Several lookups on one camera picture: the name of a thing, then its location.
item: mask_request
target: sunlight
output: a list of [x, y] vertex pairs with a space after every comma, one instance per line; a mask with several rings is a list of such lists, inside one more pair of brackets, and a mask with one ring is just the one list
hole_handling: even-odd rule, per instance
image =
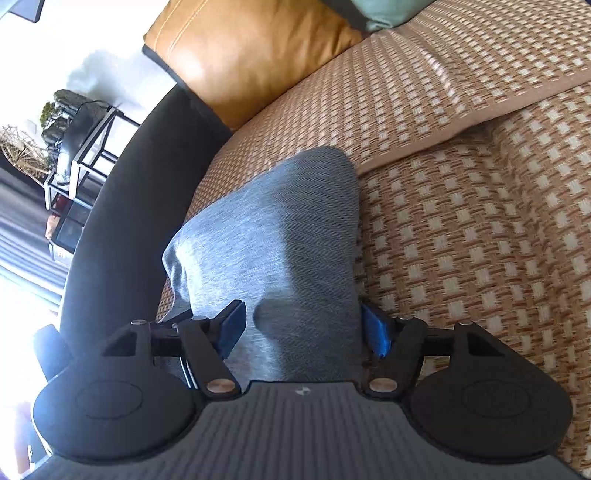
[[32, 294], [0, 278], [0, 468], [17, 479], [13, 451], [14, 407], [33, 403], [46, 381], [33, 351], [33, 334], [58, 320]]

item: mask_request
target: logo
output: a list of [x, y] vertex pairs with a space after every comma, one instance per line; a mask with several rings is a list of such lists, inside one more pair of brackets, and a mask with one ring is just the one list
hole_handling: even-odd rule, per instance
[[298, 395], [305, 397], [306, 395], [310, 395], [312, 393], [312, 390], [310, 390], [308, 387], [305, 387], [304, 385], [302, 385], [300, 388], [298, 388], [295, 393], [297, 393]]

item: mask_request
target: black circular pad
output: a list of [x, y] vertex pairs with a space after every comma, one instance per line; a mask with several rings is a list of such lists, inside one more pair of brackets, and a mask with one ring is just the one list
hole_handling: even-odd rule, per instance
[[410, 395], [411, 416], [427, 438], [462, 457], [493, 462], [558, 447], [572, 415], [558, 384], [529, 364], [487, 357], [464, 363], [425, 378]]
[[194, 417], [190, 390], [142, 362], [101, 358], [66, 369], [33, 408], [41, 436], [55, 453], [81, 462], [113, 462], [154, 454]]

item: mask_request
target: checkered beige fabric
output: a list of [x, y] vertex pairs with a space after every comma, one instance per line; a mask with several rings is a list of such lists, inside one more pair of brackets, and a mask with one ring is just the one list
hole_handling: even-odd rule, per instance
[[[591, 473], [591, 84], [360, 179], [360, 293], [472, 319], [570, 393], [561, 454]], [[424, 373], [439, 365], [426, 360]]]
[[341, 148], [361, 175], [359, 292], [434, 326], [473, 319], [547, 371], [575, 409], [561, 454], [591, 476], [589, 25], [580, 0], [439, 0], [238, 131], [187, 218]]

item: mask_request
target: sofa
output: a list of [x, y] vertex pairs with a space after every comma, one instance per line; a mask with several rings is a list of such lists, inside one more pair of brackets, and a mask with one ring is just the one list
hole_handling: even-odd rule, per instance
[[[359, 294], [437, 327], [473, 320], [551, 375], [591, 476], [591, 9], [439, 0], [371, 35], [233, 135], [177, 86], [124, 151], [61, 309], [75, 351], [171, 304], [160, 256], [217, 199], [333, 145], [359, 174]], [[423, 375], [444, 366], [425, 361]]]

